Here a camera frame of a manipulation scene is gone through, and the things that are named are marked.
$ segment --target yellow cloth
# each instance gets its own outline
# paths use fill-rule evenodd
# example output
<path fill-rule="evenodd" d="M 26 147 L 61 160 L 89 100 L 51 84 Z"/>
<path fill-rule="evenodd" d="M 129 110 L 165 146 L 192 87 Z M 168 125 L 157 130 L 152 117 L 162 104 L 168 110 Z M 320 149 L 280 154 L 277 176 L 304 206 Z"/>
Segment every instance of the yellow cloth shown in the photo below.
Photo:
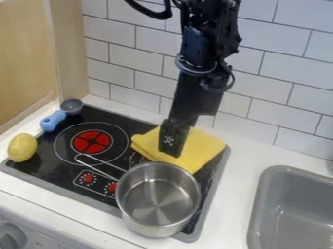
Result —
<path fill-rule="evenodd" d="M 134 135 L 131 138 L 131 147 L 149 160 L 173 163 L 191 174 L 196 173 L 226 147 L 225 143 L 219 139 L 191 128 L 182 154 L 179 158 L 175 158 L 159 151 L 159 132 L 158 126 L 144 135 Z"/>

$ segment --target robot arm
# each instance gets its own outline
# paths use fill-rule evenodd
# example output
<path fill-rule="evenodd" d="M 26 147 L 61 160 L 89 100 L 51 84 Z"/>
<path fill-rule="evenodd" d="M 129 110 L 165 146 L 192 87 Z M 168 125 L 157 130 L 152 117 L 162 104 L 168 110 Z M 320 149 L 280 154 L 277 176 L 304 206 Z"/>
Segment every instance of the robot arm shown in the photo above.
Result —
<path fill-rule="evenodd" d="M 170 1 L 165 10 L 152 12 L 134 0 L 126 0 L 152 18 L 172 16 Z M 159 150 L 179 157 L 190 127 L 199 115 L 215 115 L 223 93 L 235 81 L 232 67 L 224 61 L 238 52 L 241 36 L 237 17 L 241 0 L 173 0 L 180 9 L 183 42 L 176 65 L 180 70 L 168 119 L 161 124 Z"/>

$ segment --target red dial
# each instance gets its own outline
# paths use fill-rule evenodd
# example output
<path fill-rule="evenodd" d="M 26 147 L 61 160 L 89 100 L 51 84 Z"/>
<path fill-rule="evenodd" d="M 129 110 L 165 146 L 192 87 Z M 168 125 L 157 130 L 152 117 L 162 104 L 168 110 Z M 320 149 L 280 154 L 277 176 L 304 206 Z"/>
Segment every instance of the red dial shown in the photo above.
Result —
<path fill-rule="evenodd" d="M 84 177 L 83 177 L 83 181 L 85 182 L 85 183 L 92 183 L 93 182 L 93 176 L 92 175 L 84 175 Z"/>
<path fill-rule="evenodd" d="M 116 183 L 109 183 L 107 185 L 107 190 L 111 193 L 114 193 L 117 189 L 117 184 Z"/>

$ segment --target yellow ball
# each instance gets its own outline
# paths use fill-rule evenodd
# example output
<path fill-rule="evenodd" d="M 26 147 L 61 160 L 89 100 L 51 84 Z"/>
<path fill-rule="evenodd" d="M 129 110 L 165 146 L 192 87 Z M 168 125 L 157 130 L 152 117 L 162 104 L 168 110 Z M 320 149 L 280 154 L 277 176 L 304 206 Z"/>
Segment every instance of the yellow ball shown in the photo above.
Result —
<path fill-rule="evenodd" d="M 8 146 L 8 156 L 14 162 L 29 160 L 37 150 L 37 140 L 30 134 L 19 134 Z"/>

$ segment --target gray sink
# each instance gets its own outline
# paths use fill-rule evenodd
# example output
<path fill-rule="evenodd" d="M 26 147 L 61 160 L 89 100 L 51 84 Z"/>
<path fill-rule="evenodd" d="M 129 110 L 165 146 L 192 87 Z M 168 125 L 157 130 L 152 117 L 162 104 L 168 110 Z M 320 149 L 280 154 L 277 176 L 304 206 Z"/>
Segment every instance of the gray sink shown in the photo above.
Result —
<path fill-rule="evenodd" d="M 333 248 L 333 179 L 274 166 L 261 175 L 249 249 Z"/>

